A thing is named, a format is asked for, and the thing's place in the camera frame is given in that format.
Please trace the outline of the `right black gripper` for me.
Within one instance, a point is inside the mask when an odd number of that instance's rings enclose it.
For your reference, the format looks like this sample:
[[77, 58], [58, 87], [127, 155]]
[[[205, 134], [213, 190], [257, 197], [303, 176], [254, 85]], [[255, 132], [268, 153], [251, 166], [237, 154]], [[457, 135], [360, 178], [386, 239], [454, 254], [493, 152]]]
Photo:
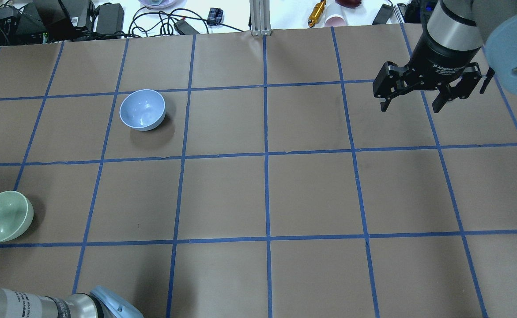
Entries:
[[[447, 102], [466, 99], [476, 89], [482, 71], [472, 62], [478, 48], [455, 50], [436, 42], [428, 32], [422, 32], [406, 67], [391, 61], [383, 64], [373, 81], [373, 95], [380, 100], [380, 110], [387, 111], [392, 99], [415, 89], [435, 90], [439, 94], [432, 103], [434, 113]], [[460, 80], [452, 87], [451, 82]]]

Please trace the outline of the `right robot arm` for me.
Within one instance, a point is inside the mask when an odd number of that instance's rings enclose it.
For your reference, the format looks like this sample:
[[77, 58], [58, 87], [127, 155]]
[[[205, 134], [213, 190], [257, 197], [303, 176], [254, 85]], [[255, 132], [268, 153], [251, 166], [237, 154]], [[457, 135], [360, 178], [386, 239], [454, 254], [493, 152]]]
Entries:
[[392, 99], [412, 91], [438, 91], [435, 113], [477, 87], [482, 71], [473, 58], [481, 48], [489, 65], [480, 93], [494, 76], [517, 95], [517, 0], [439, 0], [420, 10], [422, 34], [408, 63], [385, 62], [373, 82], [386, 111]]

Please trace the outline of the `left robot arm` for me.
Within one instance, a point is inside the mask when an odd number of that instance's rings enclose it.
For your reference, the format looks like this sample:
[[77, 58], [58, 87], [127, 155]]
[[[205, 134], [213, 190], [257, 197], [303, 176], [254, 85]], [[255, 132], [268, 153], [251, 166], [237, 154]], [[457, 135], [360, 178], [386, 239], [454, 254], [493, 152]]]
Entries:
[[[0, 242], [24, 233], [34, 219], [34, 208], [16, 191], [0, 193]], [[143, 314], [108, 288], [96, 286], [88, 294], [65, 299], [0, 288], [0, 318], [141, 318]]]

